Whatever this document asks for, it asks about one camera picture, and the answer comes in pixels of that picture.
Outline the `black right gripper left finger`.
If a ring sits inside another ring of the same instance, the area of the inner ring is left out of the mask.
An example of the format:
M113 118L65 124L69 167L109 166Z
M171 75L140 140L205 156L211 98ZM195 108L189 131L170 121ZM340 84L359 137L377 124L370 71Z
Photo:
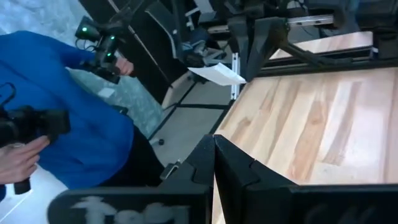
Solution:
M160 175L163 189L181 189L203 186L213 190L215 140L204 135L184 161L169 163Z

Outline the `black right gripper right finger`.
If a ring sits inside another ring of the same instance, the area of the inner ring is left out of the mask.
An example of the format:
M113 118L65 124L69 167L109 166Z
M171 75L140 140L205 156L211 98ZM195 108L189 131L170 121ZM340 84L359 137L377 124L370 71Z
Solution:
M288 223L291 180L266 167L221 135L215 177L227 224Z

